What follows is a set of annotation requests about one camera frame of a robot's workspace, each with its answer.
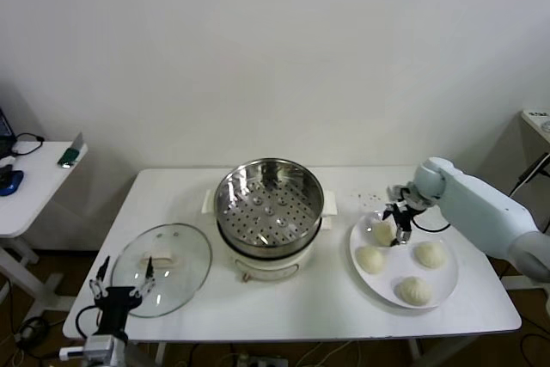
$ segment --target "cable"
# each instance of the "cable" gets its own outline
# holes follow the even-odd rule
[[[400,191],[399,191],[399,194],[401,196],[401,199],[405,199],[405,196],[403,195],[403,192],[404,191],[407,191],[408,193],[410,193],[410,191],[406,188],[401,188]],[[447,228],[450,227],[450,223],[447,223],[447,225],[445,225],[444,227],[440,228],[440,229],[427,229],[427,228],[424,228],[423,226],[419,225],[415,220],[414,220],[414,217],[411,217],[411,221],[412,223],[414,224],[414,226],[418,229],[421,229],[425,232],[431,232],[432,234],[435,234],[437,232],[443,232],[445,231]]]
[[[542,156],[537,161],[535,161],[535,164],[531,164],[527,168],[527,170],[520,175],[519,181],[514,185],[514,187],[510,191],[510,195],[508,196],[512,198],[516,194],[516,192],[519,191],[521,187],[523,187],[523,185],[532,180],[535,175],[539,174],[539,172],[542,170],[542,168],[544,168],[548,161],[550,161],[550,154],[542,154]]]
[[[63,324],[66,321],[67,321],[66,318],[64,318],[63,320],[55,321],[54,323],[50,324],[50,327],[58,326],[59,324]]]
[[[6,344],[9,341],[9,339],[11,339],[12,337],[13,337],[13,334],[10,334],[6,336],[2,341],[0,341],[0,347]]]
[[[522,337],[522,340],[519,343],[519,347],[520,347],[520,350],[522,351],[523,359],[525,360],[525,363],[527,363],[529,367],[535,367],[535,365],[529,361],[529,359],[527,357],[527,354],[525,354],[525,348],[524,348],[525,341],[528,338],[531,338],[531,337],[538,337],[539,339],[543,339],[543,340],[548,341],[548,342],[550,342],[550,339],[548,337],[545,337],[544,335],[533,334],[533,333],[532,334],[525,334]]]
[[[15,358],[17,357],[17,354],[21,354],[21,360],[19,360],[18,363],[15,362]],[[25,360],[25,352],[21,349],[17,350],[14,354],[14,356],[11,358],[11,367],[21,367],[23,364],[23,361]]]
[[[11,279],[8,278],[8,291],[9,291],[9,328],[11,333],[15,335],[14,328],[14,292],[13,285],[11,284]]]
[[[6,367],[9,364],[9,362],[13,359],[14,356],[15,356],[15,353],[9,356],[8,359],[3,362],[2,367]]]
[[[83,309],[81,309],[80,311],[78,311],[78,314],[76,315],[75,317],[75,327],[76,327],[76,330],[78,331],[78,333],[80,334],[80,336],[83,338],[83,339],[87,339],[88,336],[84,333],[84,331],[80,328],[80,316],[85,312],[85,311],[88,311],[89,309],[97,309],[97,306],[96,305],[89,305],[88,307],[84,307]]]
[[[233,352],[233,353],[236,353],[237,350],[235,349],[235,346],[233,346],[233,343],[229,343],[229,352]],[[233,360],[233,363],[231,364],[231,367],[235,367],[236,365],[236,360]]]
[[[528,321],[530,322],[531,324],[533,324],[535,327],[539,328],[541,331],[544,331],[546,334],[548,334],[550,336],[550,331],[546,330],[543,326],[537,324],[536,322],[530,320],[529,318],[527,318],[525,315],[521,315],[520,316],[525,320],[525,321]]]
[[[329,352],[329,353],[328,353],[319,363],[317,363],[317,364],[315,365],[315,367],[321,367],[322,364],[323,364],[324,362],[326,362],[330,356],[332,356],[335,352],[339,352],[339,351],[342,350],[344,347],[350,345],[352,342],[353,342],[353,341],[348,341],[348,342],[346,342],[345,344],[343,344],[342,346],[340,346],[340,347],[338,347],[338,348],[332,350],[331,352]]]
[[[317,346],[313,347],[311,350],[309,350],[308,352],[306,352],[303,356],[300,357],[300,359],[298,360],[298,362],[296,363],[295,367],[299,367],[300,363],[309,355],[311,354],[312,352],[314,352],[315,350],[317,350],[319,347],[321,347],[323,343],[318,343]]]
[[[193,365],[193,354],[195,353],[195,350],[197,350],[197,347],[199,346],[199,343],[195,343],[191,347],[191,351],[189,352],[189,359],[187,361],[187,365],[191,367]]]
[[[11,151],[11,155],[13,156],[25,156],[25,155],[30,155],[32,154],[33,152],[39,150],[40,148],[42,148],[42,145],[44,144],[44,137],[41,137],[40,135],[34,135],[33,133],[30,133],[30,132],[23,132],[23,133],[20,133],[18,135],[15,136],[15,138],[18,138],[18,137],[22,137],[24,135],[28,135],[29,137],[34,137],[34,139],[37,140],[37,142],[39,143],[38,146],[36,146],[36,148],[32,148],[31,150],[27,151],[27,152],[15,152],[14,150]]]
[[[361,367],[361,343],[359,341],[356,341],[357,343],[357,367]]]
[[[440,229],[427,229],[427,228],[424,228],[424,227],[421,227],[420,225],[418,225],[417,222],[414,220],[414,217],[411,218],[411,221],[412,221],[412,223],[414,224],[414,226],[416,228],[421,229],[421,230],[426,231],[426,232],[431,232],[431,233],[442,232],[442,231],[445,231],[448,227],[450,227],[450,223],[448,223],[447,225],[445,225],[444,227],[442,227]]]
[[[544,230],[542,231],[542,234],[546,234],[548,231],[548,228],[550,228],[550,218],[548,219],[547,226],[544,227]]]

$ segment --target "steamed bun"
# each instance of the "steamed bun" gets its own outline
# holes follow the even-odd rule
[[[372,231],[374,232],[375,238],[380,245],[389,247],[395,239],[397,229],[391,223],[381,221],[380,223],[375,223],[372,226]]]
[[[441,242],[421,242],[414,249],[414,256],[420,264],[428,268],[439,268],[447,260]]]
[[[401,298],[412,305],[426,305],[431,300],[431,287],[422,278],[407,277],[397,285]]]
[[[369,274],[377,274],[384,269],[386,257],[378,248],[367,245],[357,249],[357,262]]]

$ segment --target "white table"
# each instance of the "white table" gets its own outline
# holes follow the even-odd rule
[[[36,145],[36,142],[18,142],[14,149],[27,152]],[[23,240],[16,238],[28,229],[74,169],[57,165],[69,146],[70,142],[44,142],[36,152],[18,156],[14,169],[25,173],[23,181],[15,193],[0,197],[0,271],[34,297],[34,304],[26,318],[40,315],[47,309],[69,311],[74,302],[74,297],[60,297],[54,293],[62,274],[52,274],[45,283],[41,283],[25,268],[28,262],[36,263],[38,256]],[[87,150],[86,146],[82,148],[79,160]],[[1,247],[13,248],[22,257],[21,262]],[[7,292],[8,286],[5,285],[0,290],[0,302]]]
[[[386,187],[404,184],[415,167],[312,168],[325,189],[336,193],[333,227],[315,239],[314,256],[294,277],[243,284],[230,264],[215,219],[201,215],[208,189],[226,169],[147,169],[136,178],[113,227],[90,269],[64,324],[78,338],[75,316],[93,303],[88,279],[104,259],[145,230],[162,223],[190,223],[208,236],[213,262],[205,284],[191,302],[159,318],[129,317],[126,332],[135,341],[268,341],[389,339],[504,332],[521,319],[485,257],[458,231],[440,234],[460,265],[453,295],[433,310],[402,309],[383,301],[356,274],[347,254],[349,232],[366,212],[384,206]],[[436,228],[436,209],[423,222]],[[84,332],[95,330],[94,311],[81,317]]]

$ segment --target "table leg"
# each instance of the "table leg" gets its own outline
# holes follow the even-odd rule
[[[62,274],[50,275],[46,283],[43,284],[3,248],[0,248],[0,270],[34,298],[34,304],[25,317],[26,319],[41,315],[46,310],[69,311],[72,307],[74,297],[60,297],[54,293],[63,278]]]
[[[158,343],[158,347],[156,348],[156,356],[155,356],[155,364],[156,365],[163,365],[164,364],[164,352],[166,351],[166,343],[161,342]]]
[[[436,367],[471,344],[477,338],[477,335],[461,335],[459,337],[445,338],[441,343],[423,354],[422,357],[414,360],[411,367]]]
[[[31,264],[38,262],[38,255],[21,238],[6,238],[3,240],[3,245],[14,249],[22,258],[27,258]]]
[[[3,238],[0,240],[0,248],[8,247],[14,249],[20,256],[20,264],[22,266],[27,266],[30,262],[36,264],[39,260],[38,255],[20,238]],[[4,284],[2,289],[0,289],[0,304],[8,296],[8,283]]]

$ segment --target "robotic arm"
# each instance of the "robotic arm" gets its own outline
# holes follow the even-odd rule
[[[452,162],[430,158],[417,168],[413,182],[389,192],[393,202],[384,218],[393,215],[397,224],[394,245],[409,240],[416,215],[438,205],[478,249],[508,260],[530,278],[550,282],[550,237],[537,229],[529,211]]]

